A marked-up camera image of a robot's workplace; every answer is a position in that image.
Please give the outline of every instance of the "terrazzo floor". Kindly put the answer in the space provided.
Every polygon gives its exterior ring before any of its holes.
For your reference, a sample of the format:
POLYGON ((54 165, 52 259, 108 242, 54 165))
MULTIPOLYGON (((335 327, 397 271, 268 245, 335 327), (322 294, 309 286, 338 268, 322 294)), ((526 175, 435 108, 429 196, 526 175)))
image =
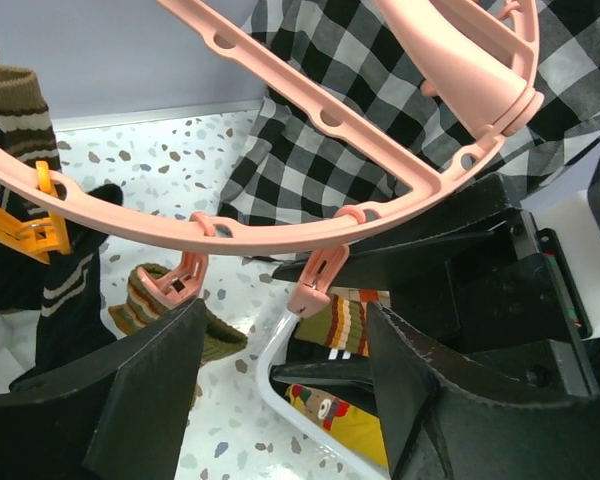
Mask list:
MULTIPOLYGON (((59 133, 64 173, 85 190, 105 182, 121 185, 131 209, 179 219, 194 211, 214 214, 254 116, 241 112, 59 133)), ((129 272, 144 262, 174 267, 180 254, 120 238, 110 238, 101 254, 102 318, 121 336, 106 306, 125 301, 129 272)), ((258 393, 255 363, 290 290, 272 281, 274 268, 237 257, 210 260, 207 304, 247 333, 249 346, 200 370, 202 394, 189 415, 177 480, 362 478, 278 416, 258 393)), ((23 361, 32 358, 32 332, 31 324, 21 326, 12 340, 11 350, 29 358, 23 361)))

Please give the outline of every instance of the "white basket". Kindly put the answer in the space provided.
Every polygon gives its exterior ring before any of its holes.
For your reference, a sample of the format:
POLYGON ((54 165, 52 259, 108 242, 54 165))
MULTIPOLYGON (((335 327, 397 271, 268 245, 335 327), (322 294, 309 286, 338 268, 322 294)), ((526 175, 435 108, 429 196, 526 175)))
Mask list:
POLYGON ((281 417, 318 442, 326 454, 339 457, 343 463, 357 470, 365 480, 388 479, 389 472, 386 469, 346 448, 280 397, 271 386, 269 381, 271 367, 285 362, 289 338, 293 334, 298 319, 296 315, 287 311, 278 322, 271 340, 258 359, 256 384, 262 399, 281 417))

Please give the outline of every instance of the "white wall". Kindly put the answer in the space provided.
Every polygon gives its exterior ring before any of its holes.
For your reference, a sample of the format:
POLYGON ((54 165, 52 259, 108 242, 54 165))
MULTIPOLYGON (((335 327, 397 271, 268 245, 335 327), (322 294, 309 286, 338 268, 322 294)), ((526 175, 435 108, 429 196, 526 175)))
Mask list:
MULTIPOLYGON (((242 25, 256 0, 205 0, 242 25)), ((0 62, 36 70, 54 119, 210 105, 263 85, 154 0, 0 0, 0 62)))

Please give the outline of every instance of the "baseboard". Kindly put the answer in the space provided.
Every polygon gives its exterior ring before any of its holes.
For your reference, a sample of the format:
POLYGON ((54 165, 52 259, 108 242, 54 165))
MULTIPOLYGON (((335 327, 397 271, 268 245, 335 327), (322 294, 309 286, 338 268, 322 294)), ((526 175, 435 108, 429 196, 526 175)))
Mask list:
POLYGON ((99 115, 93 117, 65 118, 53 121, 56 132, 67 130, 87 130, 90 128, 114 127, 132 123, 157 122, 177 118, 202 117, 219 113, 243 112, 258 110, 262 100, 245 100, 242 102, 216 103, 192 107, 165 108, 144 112, 122 113, 119 115, 99 115))

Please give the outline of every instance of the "checkered cloth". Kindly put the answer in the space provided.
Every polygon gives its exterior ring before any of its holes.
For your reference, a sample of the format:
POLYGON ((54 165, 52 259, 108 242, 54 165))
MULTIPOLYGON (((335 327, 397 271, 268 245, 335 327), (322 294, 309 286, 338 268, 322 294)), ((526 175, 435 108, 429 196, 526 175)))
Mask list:
MULTIPOLYGON (((491 13, 503 0, 481 2, 491 13)), ((511 176, 525 196, 600 141, 600 0, 537 0, 540 112, 482 173, 511 176)), ((449 108, 418 90, 423 77, 372 0, 259 0, 244 29, 311 80, 439 167, 473 138, 449 108)), ((345 204, 386 201, 403 185, 268 89, 219 214, 249 225, 332 217, 345 204)))

